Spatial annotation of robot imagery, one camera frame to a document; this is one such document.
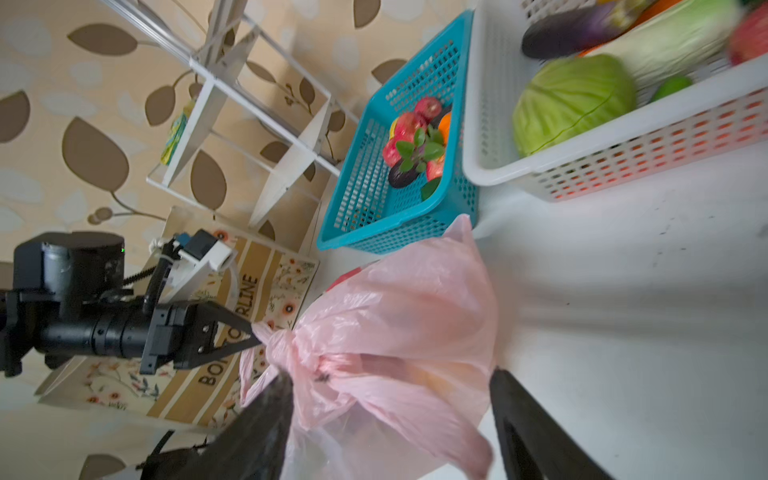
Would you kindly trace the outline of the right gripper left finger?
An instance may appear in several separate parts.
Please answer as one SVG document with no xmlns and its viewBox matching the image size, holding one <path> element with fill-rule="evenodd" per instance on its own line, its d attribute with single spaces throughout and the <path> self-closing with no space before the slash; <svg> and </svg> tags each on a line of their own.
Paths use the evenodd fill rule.
<svg viewBox="0 0 768 480">
<path fill-rule="evenodd" d="M 143 479 L 278 479 L 293 414 L 293 384 L 279 374 L 216 439 L 204 446 L 153 451 Z"/>
</svg>

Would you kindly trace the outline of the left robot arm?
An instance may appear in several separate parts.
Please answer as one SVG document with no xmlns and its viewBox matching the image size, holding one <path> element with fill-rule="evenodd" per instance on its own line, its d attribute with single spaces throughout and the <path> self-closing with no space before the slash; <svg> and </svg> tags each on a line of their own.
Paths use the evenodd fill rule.
<svg viewBox="0 0 768 480">
<path fill-rule="evenodd" d="M 249 322 L 192 294 L 210 274 L 232 266 L 235 253 L 199 230 L 176 234 L 157 264 L 127 277 L 125 241 L 107 232 L 41 234 L 16 247 L 13 281 L 1 292 L 1 371 L 22 372 L 36 350 L 56 369 L 75 356 L 139 360 L 153 375 L 223 360 L 256 347 Z"/>
</svg>

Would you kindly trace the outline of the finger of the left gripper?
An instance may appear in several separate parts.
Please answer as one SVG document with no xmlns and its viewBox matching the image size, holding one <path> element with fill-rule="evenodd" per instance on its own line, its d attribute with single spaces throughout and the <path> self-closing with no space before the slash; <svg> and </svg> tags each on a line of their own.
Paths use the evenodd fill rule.
<svg viewBox="0 0 768 480">
<path fill-rule="evenodd" d="M 194 369 L 262 344 L 250 322 L 213 301 L 174 302 L 173 325 L 182 328 L 180 346 L 173 353 L 175 369 Z M 239 336 L 234 342 L 217 345 L 219 327 Z"/>
</svg>

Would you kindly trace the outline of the teal plastic fruit basket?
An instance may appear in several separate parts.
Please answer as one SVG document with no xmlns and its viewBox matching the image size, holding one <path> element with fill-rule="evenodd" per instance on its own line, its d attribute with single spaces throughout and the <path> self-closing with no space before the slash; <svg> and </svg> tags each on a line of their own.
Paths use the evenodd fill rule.
<svg viewBox="0 0 768 480">
<path fill-rule="evenodd" d="M 462 170 L 473 13 L 453 20 L 369 100 L 317 237 L 321 250 L 385 255 L 477 218 Z M 452 112 L 446 145 L 438 131 Z"/>
</svg>

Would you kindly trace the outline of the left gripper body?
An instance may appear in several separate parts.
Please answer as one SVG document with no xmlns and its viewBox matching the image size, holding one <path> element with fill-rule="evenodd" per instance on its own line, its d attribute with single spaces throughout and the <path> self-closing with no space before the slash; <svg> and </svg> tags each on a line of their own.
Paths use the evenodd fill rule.
<svg viewBox="0 0 768 480">
<path fill-rule="evenodd" d="M 54 361 L 138 359 L 147 375 L 168 363 L 189 370 L 198 365 L 194 310 L 191 302 L 170 302 L 147 313 L 141 299 L 104 300 L 98 290 L 22 283 L 1 292 L 1 371 L 20 375 L 31 350 Z"/>
</svg>

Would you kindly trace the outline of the pink plastic grocery bag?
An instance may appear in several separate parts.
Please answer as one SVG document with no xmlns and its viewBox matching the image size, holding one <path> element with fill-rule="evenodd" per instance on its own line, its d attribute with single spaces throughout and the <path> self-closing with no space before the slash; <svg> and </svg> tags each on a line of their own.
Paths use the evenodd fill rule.
<svg viewBox="0 0 768 480">
<path fill-rule="evenodd" d="M 418 479 L 444 465 L 469 479 L 493 462 L 478 426 L 490 405 L 498 302 L 468 215 L 340 278 L 290 330 L 253 327 L 239 403 L 293 383 L 286 479 Z"/>
</svg>

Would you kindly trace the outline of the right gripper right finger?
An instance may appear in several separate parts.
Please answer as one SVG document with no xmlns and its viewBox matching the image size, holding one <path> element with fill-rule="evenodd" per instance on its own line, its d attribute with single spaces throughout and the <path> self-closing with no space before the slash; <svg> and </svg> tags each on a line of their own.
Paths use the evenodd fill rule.
<svg viewBox="0 0 768 480">
<path fill-rule="evenodd" d="M 494 370 L 490 399 L 509 479 L 609 479 L 507 370 Z"/>
</svg>

